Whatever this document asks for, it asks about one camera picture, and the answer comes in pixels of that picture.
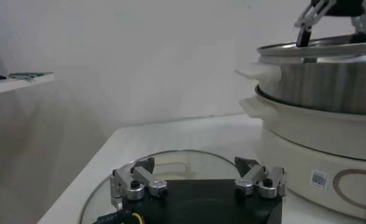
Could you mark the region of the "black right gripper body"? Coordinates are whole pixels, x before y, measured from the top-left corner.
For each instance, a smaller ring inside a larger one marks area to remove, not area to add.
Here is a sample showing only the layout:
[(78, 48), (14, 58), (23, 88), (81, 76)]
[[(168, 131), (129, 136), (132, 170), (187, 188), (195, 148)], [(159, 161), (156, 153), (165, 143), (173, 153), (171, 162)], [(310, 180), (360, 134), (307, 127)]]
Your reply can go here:
[(365, 13), (363, 7), (363, 0), (336, 0), (335, 4), (331, 6), (325, 16), (336, 17), (357, 17)]

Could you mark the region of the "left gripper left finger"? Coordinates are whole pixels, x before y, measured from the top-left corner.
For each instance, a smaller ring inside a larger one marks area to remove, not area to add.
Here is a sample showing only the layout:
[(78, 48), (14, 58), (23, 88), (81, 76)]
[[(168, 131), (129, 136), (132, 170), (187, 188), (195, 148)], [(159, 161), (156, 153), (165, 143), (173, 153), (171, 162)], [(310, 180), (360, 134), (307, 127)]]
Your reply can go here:
[(109, 176), (111, 204), (116, 210), (123, 209), (123, 201), (141, 201), (145, 193), (163, 198), (168, 194), (167, 182), (153, 174), (155, 158), (136, 161), (129, 169), (114, 169)]

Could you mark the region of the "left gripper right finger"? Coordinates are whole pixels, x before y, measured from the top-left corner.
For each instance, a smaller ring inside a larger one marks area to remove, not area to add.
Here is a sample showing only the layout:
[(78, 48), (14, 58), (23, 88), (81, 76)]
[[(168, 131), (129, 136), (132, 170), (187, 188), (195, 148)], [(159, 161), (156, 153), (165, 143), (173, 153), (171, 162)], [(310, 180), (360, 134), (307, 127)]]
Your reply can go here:
[(234, 158), (234, 163), (240, 175), (234, 181), (235, 189), (242, 196), (248, 197), (255, 192), (266, 199), (287, 195), (287, 173), (284, 168), (274, 166), (268, 169), (254, 159), (238, 156)]

